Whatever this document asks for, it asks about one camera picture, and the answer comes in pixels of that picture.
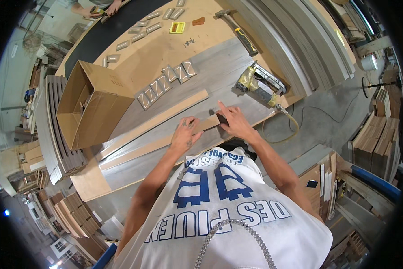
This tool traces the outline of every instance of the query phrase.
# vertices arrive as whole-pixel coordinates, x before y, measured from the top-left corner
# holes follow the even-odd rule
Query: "yellow tool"
[[[236,32],[237,37],[239,38],[239,40],[242,42],[243,46],[245,47],[245,49],[249,52],[249,55],[251,56],[255,56],[258,54],[257,49],[255,48],[255,46],[252,44],[251,41],[249,41],[249,38],[247,37],[247,35],[243,32],[242,29],[240,29],[240,27],[238,27],[229,17],[230,14],[230,10],[229,9],[223,9],[218,11],[217,13],[215,13],[215,16],[217,18],[225,18],[231,25],[231,27],[234,29],[234,31]]]
[[[172,22],[172,26],[170,27],[171,34],[181,34],[185,29],[184,22]]]

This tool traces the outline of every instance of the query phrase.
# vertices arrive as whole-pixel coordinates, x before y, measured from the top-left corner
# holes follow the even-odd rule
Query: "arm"
[[[294,170],[247,122],[240,108],[225,107],[221,101],[218,101],[218,104],[221,110],[217,113],[225,116],[228,121],[228,125],[221,124],[220,126],[228,134],[246,140],[258,154],[267,174],[278,189],[301,209],[323,223],[321,216],[313,210],[309,199],[303,193],[299,177]]]
[[[156,199],[166,186],[167,178],[177,160],[201,137],[203,132],[192,135],[194,127],[200,122],[194,117],[185,117],[173,135],[172,144],[155,168],[146,176],[131,198],[125,220],[124,231],[116,250],[118,257],[124,246],[145,223]]]

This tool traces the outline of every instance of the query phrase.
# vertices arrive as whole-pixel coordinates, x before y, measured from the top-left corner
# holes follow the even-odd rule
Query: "wood trim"
[[[179,104],[169,108],[168,110],[164,111],[163,113],[157,115],[156,117],[146,121],[142,125],[138,126],[137,128],[133,129],[132,131],[126,133],[121,138],[113,142],[109,147],[103,149],[96,155],[97,161],[101,161],[102,159],[106,158],[113,152],[117,151],[119,148],[125,146],[126,144],[130,143],[135,138],[139,137],[140,135],[144,134],[145,132],[151,130],[155,126],[163,123],[164,121],[172,118],[173,116],[179,114],[180,112],[188,109],[191,106],[198,104],[199,102],[209,98],[209,94],[204,89],[193,96],[183,100]]]
[[[193,134],[196,134],[198,132],[204,131],[206,129],[209,129],[211,127],[214,127],[216,125],[220,124],[220,121],[218,119],[218,116],[216,114],[210,116],[206,120],[202,121],[199,123],[197,127],[195,127],[194,131],[192,132]],[[112,167],[115,167],[119,164],[123,164],[127,161],[130,161],[132,159],[138,158],[140,156],[143,156],[147,153],[150,153],[152,151],[155,151],[157,149],[163,148],[167,145],[170,145],[172,143],[173,139],[173,134],[161,138],[160,140],[156,140],[152,143],[149,143],[141,148],[135,149],[133,151],[130,151],[129,153],[126,153],[116,159],[113,159],[110,162],[107,162],[105,164],[100,165],[101,170],[109,169]]]

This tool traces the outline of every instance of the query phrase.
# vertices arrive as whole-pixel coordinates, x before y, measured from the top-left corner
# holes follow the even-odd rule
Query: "hand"
[[[90,7],[84,8],[84,9],[80,9],[79,14],[81,14],[85,18],[97,18],[97,17],[100,17],[101,14],[91,14],[90,13],[91,8],[93,8],[93,7],[94,6],[90,6]]]
[[[221,110],[217,111],[216,113],[226,117],[228,121],[228,125],[221,123],[220,126],[229,135],[242,138],[248,143],[251,143],[254,138],[259,136],[258,132],[254,128],[252,128],[252,126],[246,120],[245,116],[240,110],[240,107],[225,107],[225,105],[221,101],[218,101],[218,105],[220,106]]]
[[[172,145],[170,150],[176,154],[182,156],[192,145],[199,140],[203,132],[192,135],[194,128],[200,122],[194,116],[182,118],[179,122],[179,126],[173,134]]]
[[[119,6],[121,5],[122,0],[113,1],[112,5],[107,8],[107,16],[115,15],[118,12]]]

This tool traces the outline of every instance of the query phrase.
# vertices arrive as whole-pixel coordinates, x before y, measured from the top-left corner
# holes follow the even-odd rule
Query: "stack of boards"
[[[229,3],[277,59],[295,95],[309,96],[354,77],[344,41],[310,0]]]
[[[66,83],[67,79],[64,77],[46,76],[36,111],[41,152],[53,184],[74,175],[87,164],[81,150],[69,149],[56,119],[59,100]]]
[[[400,160],[398,119],[372,114],[352,144],[355,165],[392,183]]]
[[[76,238],[91,237],[100,228],[76,192],[56,202],[54,211],[65,231]]]

